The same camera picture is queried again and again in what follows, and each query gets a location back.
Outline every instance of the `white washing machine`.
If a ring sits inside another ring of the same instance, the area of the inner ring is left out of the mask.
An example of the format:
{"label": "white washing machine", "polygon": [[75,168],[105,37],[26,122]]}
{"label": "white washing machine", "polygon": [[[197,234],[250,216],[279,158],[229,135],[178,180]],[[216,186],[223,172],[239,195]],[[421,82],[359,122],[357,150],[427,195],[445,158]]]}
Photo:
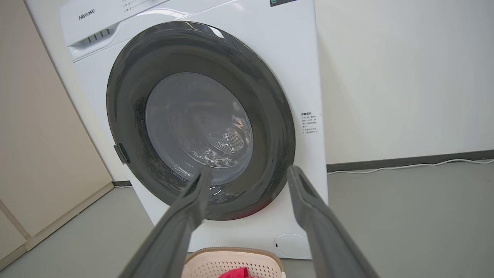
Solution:
{"label": "white washing machine", "polygon": [[73,0],[60,12],[106,147],[153,223],[209,165],[189,251],[311,258],[285,184],[297,165],[328,200],[314,0]]}

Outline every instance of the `dark gray baseboard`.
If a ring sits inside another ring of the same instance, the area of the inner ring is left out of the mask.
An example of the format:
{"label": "dark gray baseboard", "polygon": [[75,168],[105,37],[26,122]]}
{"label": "dark gray baseboard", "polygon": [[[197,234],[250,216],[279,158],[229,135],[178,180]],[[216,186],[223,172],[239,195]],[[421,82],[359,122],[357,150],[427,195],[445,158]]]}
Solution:
{"label": "dark gray baseboard", "polygon": [[336,171],[356,171],[356,170],[378,169],[383,167],[400,167],[400,166],[407,166],[414,164],[436,164],[452,159],[468,159],[468,160],[494,159],[494,149],[451,153],[451,154],[407,157],[407,158],[327,164],[326,171],[328,173],[331,173]]}
{"label": "dark gray baseboard", "polygon": [[113,186],[132,186],[132,184],[130,183],[130,181],[123,181],[123,182],[112,182],[113,183]]}

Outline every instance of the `gray floor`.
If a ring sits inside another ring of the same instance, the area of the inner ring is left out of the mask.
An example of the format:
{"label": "gray floor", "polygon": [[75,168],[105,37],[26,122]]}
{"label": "gray floor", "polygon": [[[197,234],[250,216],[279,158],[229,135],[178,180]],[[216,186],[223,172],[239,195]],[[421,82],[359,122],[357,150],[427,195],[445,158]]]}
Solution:
{"label": "gray floor", "polygon": [[[382,278],[494,277],[494,163],[328,178],[330,206]],[[132,188],[116,188],[0,278],[117,277],[153,225]],[[312,262],[284,260],[287,277]]]}
{"label": "gray floor", "polygon": [[[0,272],[0,278],[117,277],[152,228],[134,189],[115,188]],[[289,277],[315,278],[311,261],[283,264]]]}

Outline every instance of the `white cable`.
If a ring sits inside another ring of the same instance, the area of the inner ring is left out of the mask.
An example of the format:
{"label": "white cable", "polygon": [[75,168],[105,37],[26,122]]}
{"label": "white cable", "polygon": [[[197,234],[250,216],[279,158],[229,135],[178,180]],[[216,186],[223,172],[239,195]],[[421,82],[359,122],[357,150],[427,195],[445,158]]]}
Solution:
{"label": "white cable", "polygon": [[405,168],[415,168],[415,167],[421,167],[421,166],[439,166],[439,165],[443,165],[443,164],[450,163],[450,162],[468,162],[468,163],[476,163],[476,164],[489,164],[489,163],[493,163],[494,162],[494,159],[493,160],[489,160],[489,161],[475,161],[475,160],[468,160],[468,159],[451,159],[451,160],[439,162],[439,163],[436,163],[436,164],[413,164],[413,165],[406,165],[406,166],[399,166],[399,167],[383,167],[383,168],[374,169],[374,170],[365,171],[365,172],[334,171],[334,172],[328,173],[328,176],[329,175],[332,175],[332,174],[336,174],[336,173],[370,174],[370,173],[374,173],[374,172],[381,171],[381,170],[384,170],[384,169],[396,170],[396,169],[405,169]]}

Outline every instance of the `beige laundry basket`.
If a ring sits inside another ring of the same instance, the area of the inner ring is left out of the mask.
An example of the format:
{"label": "beige laundry basket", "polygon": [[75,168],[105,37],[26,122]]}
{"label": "beige laundry basket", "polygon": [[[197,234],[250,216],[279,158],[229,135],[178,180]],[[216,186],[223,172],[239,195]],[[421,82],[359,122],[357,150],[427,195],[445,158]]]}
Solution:
{"label": "beige laundry basket", "polygon": [[238,247],[205,248],[193,253],[185,261],[182,278],[218,278],[243,267],[256,278],[286,278],[283,264],[275,254]]}

